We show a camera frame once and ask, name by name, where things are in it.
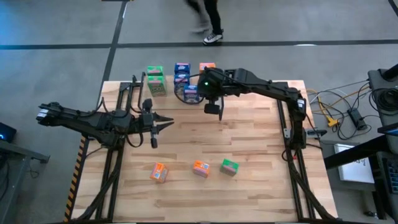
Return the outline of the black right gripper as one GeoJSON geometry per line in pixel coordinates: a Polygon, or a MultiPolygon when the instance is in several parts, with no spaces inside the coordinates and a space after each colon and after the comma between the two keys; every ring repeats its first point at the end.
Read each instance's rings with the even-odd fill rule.
{"type": "MultiPolygon", "coordinates": [[[[220,68],[206,68],[198,80],[198,94],[216,105],[221,96],[221,85],[224,79],[224,71],[220,68]]],[[[219,121],[223,119],[224,104],[220,105],[219,121]]]]}

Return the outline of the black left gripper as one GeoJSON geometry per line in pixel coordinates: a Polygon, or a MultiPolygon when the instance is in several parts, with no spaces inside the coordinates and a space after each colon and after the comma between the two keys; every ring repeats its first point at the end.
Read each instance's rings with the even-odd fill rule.
{"type": "Polygon", "coordinates": [[[157,133],[160,133],[161,130],[171,126],[174,122],[164,123],[164,124],[157,124],[155,125],[154,121],[156,122],[166,122],[166,121],[173,121],[173,118],[168,118],[165,116],[161,116],[157,113],[152,112],[152,100],[150,98],[145,99],[142,103],[142,111],[141,111],[141,121],[143,129],[146,128],[147,131],[150,133],[150,143],[152,148],[157,148],[158,143],[156,139],[157,133]]]}

